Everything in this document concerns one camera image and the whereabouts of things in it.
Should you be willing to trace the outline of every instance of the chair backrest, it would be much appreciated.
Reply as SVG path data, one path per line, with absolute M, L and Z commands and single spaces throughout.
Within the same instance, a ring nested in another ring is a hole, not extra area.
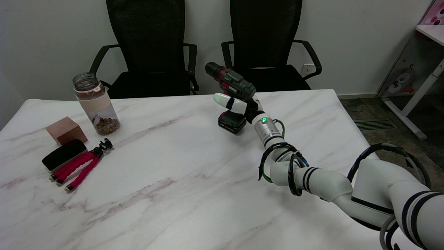
M 185 0 L 106 0 L 128 71 L 185 70 Z
M 235 67 L 287 64 L 302 0 L 230 0 L 230 9 Z

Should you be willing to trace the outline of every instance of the chair seat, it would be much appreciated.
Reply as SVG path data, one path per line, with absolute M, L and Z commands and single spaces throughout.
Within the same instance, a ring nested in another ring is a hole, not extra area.
M 108 90 L 111 99 L 187 96 L 190 78 L 187 71 L 177 73 L 123 72 Z
M 292 65 L 270 69 L 239 69 L 233 67 L 233 70 L 252 83 L 257 92 L 311 89 Z

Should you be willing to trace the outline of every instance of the black eraser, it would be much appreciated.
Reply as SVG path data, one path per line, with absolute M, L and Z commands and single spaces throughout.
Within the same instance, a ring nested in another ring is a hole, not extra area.
M 81 140 L 75 139 L 52 151 L 43 158 L 42 163 L 49 172 L 54 173 L 86 150 L 85 144 Z

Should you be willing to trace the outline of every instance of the wooden block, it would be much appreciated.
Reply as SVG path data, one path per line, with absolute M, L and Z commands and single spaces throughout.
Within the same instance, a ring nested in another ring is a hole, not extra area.
M 49 125 L 46 127 L 46 131 L 60 146 L 74 139 L 79 139 L 83 143 L 88 141 L 80 126 L 69 117 Z

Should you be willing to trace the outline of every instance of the black office chair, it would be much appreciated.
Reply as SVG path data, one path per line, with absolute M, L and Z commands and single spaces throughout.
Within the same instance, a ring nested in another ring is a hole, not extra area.
M 184 0 L 107 0 L 107 8 L 119 44 L 103 46 L 90 72 L 97 73 L 109 48 L 120 47 L 128 72 L 113 85 L 102 81 L 111 99 L 181 96 L 199 90 L 194 77 L 197 46 L 183 43 Z M 190 48 L 188 71 L 184 46 Z
M 306 80 L 319 75 L 322 67 L 310 43 L 294 40 L 301 8 L 302 0 L 231 0 L 234 41 L 222 43 L 225 66 L 241 74 L 258 92 L 310 89 Z M 315 73 L 302 77 L 287 65 L 292 43 L 304 45 Z M 230 44 L 234 44 L 234 67 Z

